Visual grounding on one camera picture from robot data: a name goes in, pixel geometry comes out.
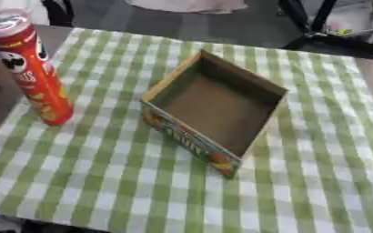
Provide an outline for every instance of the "red pringles can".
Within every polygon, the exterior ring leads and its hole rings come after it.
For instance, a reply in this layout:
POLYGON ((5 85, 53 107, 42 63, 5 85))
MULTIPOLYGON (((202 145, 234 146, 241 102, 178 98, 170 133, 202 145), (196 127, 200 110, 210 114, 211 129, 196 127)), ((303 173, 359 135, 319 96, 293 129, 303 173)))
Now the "red pringles can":
POLYGON ((0 11, 0 58, 49 126, 63 124, 72 116, 72 105, 25 11, 0 11))

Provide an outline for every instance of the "floor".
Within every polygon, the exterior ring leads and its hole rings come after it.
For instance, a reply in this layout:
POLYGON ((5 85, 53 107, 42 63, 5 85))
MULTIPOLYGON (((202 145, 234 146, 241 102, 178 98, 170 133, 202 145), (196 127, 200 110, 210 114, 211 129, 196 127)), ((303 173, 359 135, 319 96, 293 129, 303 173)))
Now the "floor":
POLYGON ((124 0, 72 4, 76 25, 85 28, 263 47, 281 47, 299 35, 291 22, 277 16, 277 0, 247 0, 249 8, 228 15, 146 10, 124 0))

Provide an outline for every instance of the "gingham tablecloth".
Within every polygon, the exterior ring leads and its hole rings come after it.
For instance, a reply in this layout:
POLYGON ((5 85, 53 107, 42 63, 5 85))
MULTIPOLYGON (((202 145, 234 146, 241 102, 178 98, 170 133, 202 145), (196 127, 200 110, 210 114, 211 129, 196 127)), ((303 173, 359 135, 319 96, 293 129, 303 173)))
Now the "gingham tablecloth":
POLYGON ((73 118, 19 103, 0 214, 115 232, 373 232, 373 97, 350 57, 75 29, 55 55, 73 118), (144 124, 139 98, 205 48, 289 89, 234 180, 144 124))

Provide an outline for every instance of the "cardboard box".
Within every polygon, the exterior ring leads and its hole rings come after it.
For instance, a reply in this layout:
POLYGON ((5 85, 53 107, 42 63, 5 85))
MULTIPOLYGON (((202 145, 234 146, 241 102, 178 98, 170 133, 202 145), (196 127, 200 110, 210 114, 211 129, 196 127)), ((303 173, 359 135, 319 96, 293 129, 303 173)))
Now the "cardboard box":
POLYGON ((233 177, 287 90, 202 50, 141 98, 143 117, 233 177))

